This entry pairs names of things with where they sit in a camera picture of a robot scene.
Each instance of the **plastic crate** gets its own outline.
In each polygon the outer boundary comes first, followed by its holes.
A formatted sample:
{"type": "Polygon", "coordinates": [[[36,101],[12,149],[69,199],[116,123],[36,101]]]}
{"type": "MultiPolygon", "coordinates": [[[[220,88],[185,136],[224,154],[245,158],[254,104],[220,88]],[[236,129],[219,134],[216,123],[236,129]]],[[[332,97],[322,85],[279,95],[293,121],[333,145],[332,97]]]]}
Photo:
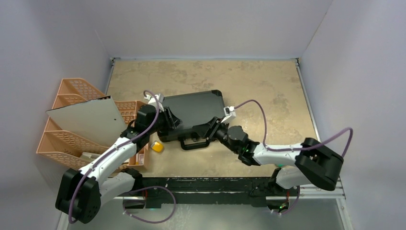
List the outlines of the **plastic crate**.
{"type": "MultiPolygon", "coordinates": [[[[63,79],[52,108],[56,109],[104,96],[102,92],[84,79],[63,79]]],[[[128,124],[135,119],[136,112],[145,103],[141,101],[125,101],[115,102],[115,104],[124,122],[128,124]]],[[[89,161],[80,158],[82,152],[101,154],[108,148],[107,146],[99,145],[72,132],[62,130],[49,117],[36,153],[77,170],[89,164],[89,161]]],[[[125,168],[134,168],[139,171],[147,170],[149,163],[148,144],[145,145],[138,154],[143,154],[143,164],[135,164],[135,156],[133,156],[130,158],[128,164],[122,164],[114,173],[125,168]]]]}

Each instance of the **white wall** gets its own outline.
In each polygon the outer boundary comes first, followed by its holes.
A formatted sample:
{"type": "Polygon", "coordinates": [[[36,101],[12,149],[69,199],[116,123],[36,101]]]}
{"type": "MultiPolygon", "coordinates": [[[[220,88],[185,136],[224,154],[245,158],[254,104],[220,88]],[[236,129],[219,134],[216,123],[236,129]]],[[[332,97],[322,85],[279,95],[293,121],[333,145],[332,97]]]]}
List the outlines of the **white wall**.
{"type": "Polygon", "coordinates": [[[405,11],[404,0],[335,0],[301,62],[321,137],[354,128],[341,176],[357,230],[406,226],[405,11]]]}
{"type": "Polygon", "coordinates": [[[298,58],[332,0],[84,0],[112,57],[298,58]]]}
{"type": "Polygon", "coordinates": [[[55,229],[65,168],[35,150],[60,80],[104,89],[109,56],[77,2],[8,0],[0,7],[1,229],[55,229]]]}

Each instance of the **black briefcase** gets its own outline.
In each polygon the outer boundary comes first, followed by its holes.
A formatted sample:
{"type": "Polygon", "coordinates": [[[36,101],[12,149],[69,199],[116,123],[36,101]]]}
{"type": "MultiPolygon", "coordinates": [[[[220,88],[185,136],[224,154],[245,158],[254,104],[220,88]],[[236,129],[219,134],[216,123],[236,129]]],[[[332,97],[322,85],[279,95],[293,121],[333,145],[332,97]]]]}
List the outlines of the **black briefcase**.
{"type": "Polygon", "coordinates": [[[225,116],[223,95],[219,90],[165,97],[162,105],[169,107],[171,112],[182,120],[182,124],[171,131],[158,131],[158,137],[162,142],[178,140],[184,150],[209,146],[209,140],[188,145],[185,145],[185,140],[197,142],[199,136],[192,131],[193,126],[205,124],[215,116],[218,118],[225,116]]]}

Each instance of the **small yellow block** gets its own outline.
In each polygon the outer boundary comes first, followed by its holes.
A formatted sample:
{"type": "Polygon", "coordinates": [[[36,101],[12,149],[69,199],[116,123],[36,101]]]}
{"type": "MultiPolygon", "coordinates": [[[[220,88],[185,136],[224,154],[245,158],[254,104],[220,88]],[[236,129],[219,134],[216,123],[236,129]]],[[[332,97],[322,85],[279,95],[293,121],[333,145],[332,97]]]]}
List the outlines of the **small yellow block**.
{"type": "Polygon", "coordinates": [[[162,143],[154,141],[154,143],[151,144],[151,149],[155,152],[162,152],[164,150],[164,146],[162,143]]]}

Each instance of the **marble pattern surface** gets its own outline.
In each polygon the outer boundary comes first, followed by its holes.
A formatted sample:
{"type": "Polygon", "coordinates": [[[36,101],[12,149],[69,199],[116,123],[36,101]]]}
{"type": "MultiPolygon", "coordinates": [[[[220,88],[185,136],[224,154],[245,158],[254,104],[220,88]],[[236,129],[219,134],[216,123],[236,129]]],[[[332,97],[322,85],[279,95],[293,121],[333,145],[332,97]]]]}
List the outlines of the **marble pattern surface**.
{"type": "MultiPolygon", "coordinates": [[[[142,100],[149,89],[165,96],[218,89],[226,106],[248,99],[261,103],[267,116],[268,144],[294,144],[316,137],[293,61],[117,61],[107,94],[116,101],[142,100]]],[[[262,141],[260,109],[248,103],[237,110],[231,125],[241,125],[252,140],[262,141]]],[[[157,135],[151,141],[158,140],[157,135]]],[[[218,142],[183,151],[177,141],[150,152],[145,177],[270,176],[274,165],[246,166],[218,142]]]]}

